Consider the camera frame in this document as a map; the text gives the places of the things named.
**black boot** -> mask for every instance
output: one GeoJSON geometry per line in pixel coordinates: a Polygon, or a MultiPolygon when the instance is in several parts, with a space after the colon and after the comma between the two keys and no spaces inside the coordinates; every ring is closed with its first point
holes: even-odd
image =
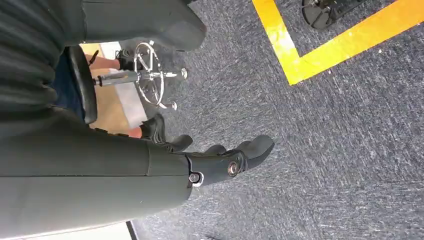
{"type": "MultiPolygon", "coordinates": [[[[119,70],[134,71],[134,56],[130,54],[130,51],[126,49],[116,51],[115,59],[119,61],[119,70]]],[[[143,69],[143,65],[140,61],[137,62],[137,68],[138,70],[143,69]]]]}
{"type": "Polygon", "coordinates": [[[142,139],[149,139],[157,145],[166,147],[171,153],[182,152],[193,143],[193,139],[189,135],[181,135],[176,137],[172,142],[167,142],[165,137],[165,120],[159,113],[153,118],[144,121],[140,128],[142,139]]]}
{"type": "Polygon", "coordinates": [[[267,135],[260,135],[223,153],[219,153],[225,149],[221,145],[214,145],[204,153],[184,153],[190,165],[188,179],[194,187],[229,180],[260,165],[273,148],[274,141],[267,135]]]}

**carpeted floor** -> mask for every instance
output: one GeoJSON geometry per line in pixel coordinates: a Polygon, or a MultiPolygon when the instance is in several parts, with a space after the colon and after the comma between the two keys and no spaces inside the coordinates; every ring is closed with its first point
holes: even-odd
{"type": "MultiPolygon", "coordinates": [[[[301,55],[391,2],[316,31],[299,0],[276,1],[301,55]]],[[[289,86],[250,0],[190,6],[208,27],[202,47],[158,51],[190,71],[169,84],[170,138],[203,151],[268,134],[276,146],[257,169],[134,221],[140,240],[424,238],[424,24],[289,86]]]]}

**blue jeans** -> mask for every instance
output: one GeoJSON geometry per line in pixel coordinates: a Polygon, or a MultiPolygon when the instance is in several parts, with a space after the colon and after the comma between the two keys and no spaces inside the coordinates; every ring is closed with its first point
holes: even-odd
{"type": "Polygon", "coordinates": [[[72,110],[78,117],[84,120],[84,109],[81,102],[80,92],[71,72],[68,56],[64,53],[60,56],[56,67],[56,75],[50,87],[57,92],[57,100],[54,104],[61,108],[72,110]]]}

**metal bolt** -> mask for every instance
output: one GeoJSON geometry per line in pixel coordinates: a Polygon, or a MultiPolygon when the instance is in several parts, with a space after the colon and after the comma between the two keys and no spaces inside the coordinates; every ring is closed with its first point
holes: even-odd
{"type": "Polygon", "coordinates": [[[191,173],[188,179],[192,183],[197,183],[200,180],[200,176],[197,173],[191,173]]]}
{"type": "Polygon", "coordinates": [[[239,172],[239,165],[236,162],[231,162],[228,165],[228,174],[231,177],[234,177],[235,175],[237,175],[237,173],[239,172]]]}

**yellow floor tape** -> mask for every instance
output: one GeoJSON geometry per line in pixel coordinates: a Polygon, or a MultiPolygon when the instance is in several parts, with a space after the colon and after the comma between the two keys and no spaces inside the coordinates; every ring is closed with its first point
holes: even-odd
{"type": "Polygon", "coordinates": [[[300,57],[274,0],[252,1],[290,85],[424,22],[424,0],[397,0],[300,57]]]}

